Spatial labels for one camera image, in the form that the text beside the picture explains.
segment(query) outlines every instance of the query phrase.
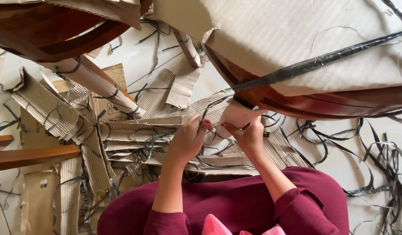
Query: woman's right hand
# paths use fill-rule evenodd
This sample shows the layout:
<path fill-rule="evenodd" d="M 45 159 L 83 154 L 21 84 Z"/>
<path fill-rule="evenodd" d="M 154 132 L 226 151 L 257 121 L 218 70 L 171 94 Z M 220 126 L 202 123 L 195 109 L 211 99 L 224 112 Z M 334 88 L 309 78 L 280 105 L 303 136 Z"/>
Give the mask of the woman's right hand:
<path fill-rule="evenodd" d="M 239 130 L 230 123 L 222 123 L 221 126 L 235 137 L 247 157 L 254 158 L 264 153 L 267 155 L 263 148 L 264 127 L 260 122 L 260 116 L 252 120 L 244 130 Z"/>

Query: pink cloth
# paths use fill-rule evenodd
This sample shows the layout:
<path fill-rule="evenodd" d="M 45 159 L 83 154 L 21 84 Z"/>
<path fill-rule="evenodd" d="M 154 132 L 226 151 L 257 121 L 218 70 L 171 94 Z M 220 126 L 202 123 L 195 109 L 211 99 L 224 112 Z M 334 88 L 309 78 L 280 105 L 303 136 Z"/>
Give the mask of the pink cloth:
<path fill-rule="evenodd" d="M 205 218 L 202 235 L 232 235 L 231 232 L 222 224 L 215 216 L 209 214 Z M 240 231 L 239 235 L 253 235 L 247 231 Z M 277 224 L 270 230 L 262 233 L 262 235 L 285 235 L 284 230 Z"/>

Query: maroon sleeve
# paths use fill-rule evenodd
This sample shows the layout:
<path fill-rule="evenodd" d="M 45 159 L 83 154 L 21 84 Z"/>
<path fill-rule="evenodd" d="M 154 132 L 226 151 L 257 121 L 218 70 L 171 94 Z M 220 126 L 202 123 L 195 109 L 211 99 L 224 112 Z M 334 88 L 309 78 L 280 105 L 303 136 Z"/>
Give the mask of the maroon sleeve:
<path fill-rule="evenodd" d="M 191 235 L 189 222 L 182 212 L 162 213 L 151 210 L 143 235 Z"/>
<path fill-rule="evenodd" d="M 294 188 L 275 202 L 275 220 L 287 235 L 338 235 L 323 215 L 324 205 L 311 191 Z"/>

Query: printed symbol on cardboard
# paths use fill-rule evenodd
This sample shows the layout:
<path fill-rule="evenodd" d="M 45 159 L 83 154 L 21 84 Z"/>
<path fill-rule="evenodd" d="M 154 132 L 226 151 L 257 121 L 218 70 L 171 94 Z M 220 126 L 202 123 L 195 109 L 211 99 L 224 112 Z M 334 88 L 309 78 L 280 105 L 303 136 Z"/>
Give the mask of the printed symbol on cardboard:
<path fill-rule="evenodd" d="M 121 117 L 112 118 L 110 121 L 121 121 Z"/>
<path fill-rule="evenodd" d="M 40 188 L 47 188 L 47 179 L 40 181 Z"/>
<path fill-rule="evenodd" d="M 108 109 L 108 115 L 120 112 L 120 109 L 112 103 L 108 103 L 106 107 Z"/>

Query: woman's left hand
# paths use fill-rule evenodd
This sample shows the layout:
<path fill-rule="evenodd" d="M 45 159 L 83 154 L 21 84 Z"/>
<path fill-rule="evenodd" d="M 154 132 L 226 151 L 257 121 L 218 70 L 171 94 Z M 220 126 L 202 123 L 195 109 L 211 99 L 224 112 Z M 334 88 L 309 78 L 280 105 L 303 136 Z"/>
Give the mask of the woman's left hand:
<path fill-rule="evenodd" d="M 211 121 L 204 118 L 201 123 L 201 118 L 201 115 L 194 115 L 179 128 L 167 150 L 165 163 L 183 168 L 198 154 L 204 144 L 207 129 L 213 130 Z"/>

